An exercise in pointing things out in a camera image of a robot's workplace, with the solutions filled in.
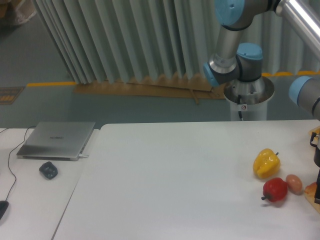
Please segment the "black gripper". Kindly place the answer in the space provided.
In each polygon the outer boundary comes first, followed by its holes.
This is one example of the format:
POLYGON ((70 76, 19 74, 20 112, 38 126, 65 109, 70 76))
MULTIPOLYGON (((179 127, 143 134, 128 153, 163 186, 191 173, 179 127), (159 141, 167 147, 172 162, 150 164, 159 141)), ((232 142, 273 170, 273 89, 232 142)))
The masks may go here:
MULTIPOLYGON (((315 148, 313 161, 314 163, 320 167, 320 135, 316 132, 311 133, 309 144, 315 148), (317 144, 313 143, 313 140, 315 137, 318 137, 317 144)), ((314 194, 314 202, 319 203, 320 202, 320 172, 317 175, 316 179, 316 189, 314 194)))

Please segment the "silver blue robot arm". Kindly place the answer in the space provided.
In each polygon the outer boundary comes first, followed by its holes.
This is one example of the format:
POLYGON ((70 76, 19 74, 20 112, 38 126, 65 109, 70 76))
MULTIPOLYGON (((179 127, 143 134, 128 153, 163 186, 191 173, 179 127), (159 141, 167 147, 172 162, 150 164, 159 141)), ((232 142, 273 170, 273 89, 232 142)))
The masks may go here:
POLYGON ((221 25, 215 53, 203 64, 208 82, 223 85, 233 121, 264 121, 273 83, 262 75, 263 51, 242 43, 244 30, 255 16, 273 11, 285 18, 304 43, 320 54, 320 18, 301 0, 218 0, 216 17, 221 25))

